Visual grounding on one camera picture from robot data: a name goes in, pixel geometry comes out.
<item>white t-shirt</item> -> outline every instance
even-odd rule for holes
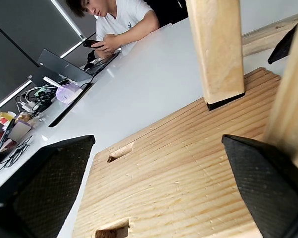
[[[152,10],[143,0],[116,0],[116,5],[116,19],[109,13],[97,19],[96,39],[98,41],[102,41],[106,34],[118,35],[128,31]]]

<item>wooden plank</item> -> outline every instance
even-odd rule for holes
[[[261,237],[221,137],[262,139],[280,77],[263,68],[245,77],[245,97],[212,112],[201,98],[98,153],[73,237],[94,238],[122,221],[135,238]]]
[[[276,47],[281,39],[293,29],[297,23],[298,14],[243,35],[243,56],[249,56]]]
[[[298,31],[265,132],[265,141],[293,156],[298,166]]]
[[[245,92],[239,0],[186,0],[208,104]]]

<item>smartphone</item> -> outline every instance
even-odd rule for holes
[[[103,47],[103,46],[97,46],[97,47],[92,47],[91,45],[95,44],[95,43],[98,43],[99,41],[95,41],[95,40],[86,40],[83,42],[83,46],[84,47],[88,47],[88,48],[94,48],[94,49],[98,49],[100,47]]]

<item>man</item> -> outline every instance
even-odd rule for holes
[[[66,0],[76,16],[84,13],[99,16],[92,47],[106,58],[122,45],[138,41],[159,28],[154,11],[143,0]]]

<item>white table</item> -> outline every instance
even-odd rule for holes
[[[244,73],[260,66],[282,74],[287,58],[268,65],[269,51],[244,59]],[[61,231],[71,237],[93,156],[123,138],[201,98],[202,86],[189,20],[165,27],[120,54],[74,108],[54,128],[48,125],[66,107],[54,103],[30,134],[30,147],[9,169],[0,171],[0,186],[39,148],[61,140],[92,134],[96,138],[82,184]]]

